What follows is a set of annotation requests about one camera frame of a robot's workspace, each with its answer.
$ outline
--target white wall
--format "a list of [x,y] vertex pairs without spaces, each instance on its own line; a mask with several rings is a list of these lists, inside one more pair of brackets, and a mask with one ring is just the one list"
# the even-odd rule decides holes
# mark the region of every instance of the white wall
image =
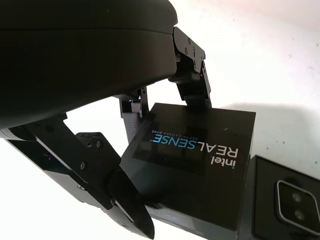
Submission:
[[[273,11],[272,4],[262,7],[266,0],[171,2],[178,26],[206,51],[213,107],[257,112],[253,154],[320,179],[320,27],[306,18],[317,19],[316,1],[307,1],[303,16],[301,4]],[[184,104],[166,80],[150,86],[148,96],[150,107]],[[126,149],[115,98],[70,112],[66,124],[74,133],[102,132],[120,155]],[[76,201],[3,140],[0,163],[0,239],[142,239]],[[200,239],[154,223],[156,240]]]

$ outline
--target black metal bracket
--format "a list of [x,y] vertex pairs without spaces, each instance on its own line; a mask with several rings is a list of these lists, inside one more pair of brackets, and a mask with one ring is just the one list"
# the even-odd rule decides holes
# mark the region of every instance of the black metal bracket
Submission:
[[5,138],[76,199],[101,208],[129,231],[153,239],[152,219],[120,168],[120,156],[100,132],[74,135],[64,124],[66,118],[62,114],[11,128]]
[[178,27],[173,30],[177,71],[170,82],[176,83],[181,99],[188,106],[211,108],[205,51]]
[[123,118],[126,135],[130,143],[149,113],[147,87],[114,97],[119,99],[121,118]]

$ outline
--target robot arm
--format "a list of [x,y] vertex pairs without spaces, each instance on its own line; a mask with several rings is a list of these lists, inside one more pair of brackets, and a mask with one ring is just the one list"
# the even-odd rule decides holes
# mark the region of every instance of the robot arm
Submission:
[[[115,96],[130,142],[149,112],[146,86],[166,78],[187,105],[210,108],[205,52],[174,27],[177,15],[167,0],[3,6],[0,138],[79,201],[153,239],[153,222],[120,156],[99,132],[74,135],[65,113]],[[23,8],[29,11],[21,14]]]

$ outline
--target black cover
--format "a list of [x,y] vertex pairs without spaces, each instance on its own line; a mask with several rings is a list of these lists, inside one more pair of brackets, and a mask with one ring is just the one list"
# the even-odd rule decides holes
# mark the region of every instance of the black cover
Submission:
[[172,77],[176,23],[168,0],[0,1],[0,129]]
[[135,29],[173,33],[168,0],[1,0],[0,30]]

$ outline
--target camera lens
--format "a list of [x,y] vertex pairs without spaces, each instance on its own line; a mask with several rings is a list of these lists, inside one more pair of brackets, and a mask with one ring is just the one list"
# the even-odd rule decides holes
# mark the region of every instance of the camera lens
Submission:
[[295,201],[295,202],[297,202],[297,203],[301,203],[301,196],[300,196],[300,194],[299,193],[297,193],[297,192],[294,192],[293,194],[292,194],[292,198],[293,198],[293,200]]
[[305,215],[302,211],[295,210],[294,214],[295,214],[296,218],[299,219],[300,221],[305,220]]

